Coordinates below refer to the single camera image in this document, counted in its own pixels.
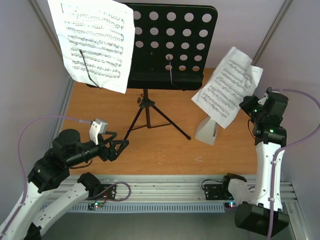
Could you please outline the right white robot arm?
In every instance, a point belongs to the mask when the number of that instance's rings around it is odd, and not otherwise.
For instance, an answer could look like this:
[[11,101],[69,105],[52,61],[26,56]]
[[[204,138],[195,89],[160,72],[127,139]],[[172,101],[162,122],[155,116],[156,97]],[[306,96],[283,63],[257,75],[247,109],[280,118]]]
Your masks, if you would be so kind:
[[289,225],[281,201],[281,164],[287,145],[287,131],[281,126],[288,97],[269,88],[265,97],[246,96],[240,108],[253,123],[257,154],[255,185],[249,189],[245,177],[228,173],[222,179],[221,194],[236,205],[236,227],[273,237]]

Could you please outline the black tripod music stand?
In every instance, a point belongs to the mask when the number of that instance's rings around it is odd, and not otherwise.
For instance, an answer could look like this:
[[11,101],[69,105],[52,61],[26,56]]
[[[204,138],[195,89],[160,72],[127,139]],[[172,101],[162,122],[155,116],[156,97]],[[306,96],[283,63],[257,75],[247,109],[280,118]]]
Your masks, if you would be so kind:
[[202,87],[204,69],[218,20],[218,10],[210,5],[134,3],[134,48],[127,87],[142,89],[139,110],[124,139],[128,139],[142,112],[145,127],[153,128],[150,109],[167,125],[174,126],[188,140],[191,137],[165,115],[149,98],[149,90],[195,91]]

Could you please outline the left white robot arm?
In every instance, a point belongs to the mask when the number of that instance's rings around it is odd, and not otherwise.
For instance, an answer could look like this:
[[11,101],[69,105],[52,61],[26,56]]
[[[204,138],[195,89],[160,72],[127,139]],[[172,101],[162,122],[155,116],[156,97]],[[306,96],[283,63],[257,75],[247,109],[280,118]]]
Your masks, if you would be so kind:
[[98,131],[95,140],[81,142],[75,129],[63,130],[44,156],[36,161],[27,176],[26,190],[0,226],[2,240],[39,240],[71,207],[83,200],[99,200],[107,188],[92,173],[83,173],[76,183],[48,207],[41,207],[70,176],[70,169],[95,157],[114,161],[129,145],[116,140],[117,133]]

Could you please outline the sheet music page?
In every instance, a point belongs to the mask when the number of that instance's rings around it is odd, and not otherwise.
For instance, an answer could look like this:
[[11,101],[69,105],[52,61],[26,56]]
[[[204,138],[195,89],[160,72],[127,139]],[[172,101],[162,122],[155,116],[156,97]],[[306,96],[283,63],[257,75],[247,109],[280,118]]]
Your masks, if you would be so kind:
[[262,74],[262,68],[253,66],[252,59],[233,46],[191,100],[225,129],[237,116],[244,97],[254,94]]

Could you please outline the white metronome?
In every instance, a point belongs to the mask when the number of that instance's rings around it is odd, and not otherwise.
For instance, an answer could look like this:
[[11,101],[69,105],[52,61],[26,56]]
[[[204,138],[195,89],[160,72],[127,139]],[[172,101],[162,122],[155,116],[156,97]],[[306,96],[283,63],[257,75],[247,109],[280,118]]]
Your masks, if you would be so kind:
[[213,146],[217,137],[217,123],[210,116],[206,117],[195,131],[195,139]]

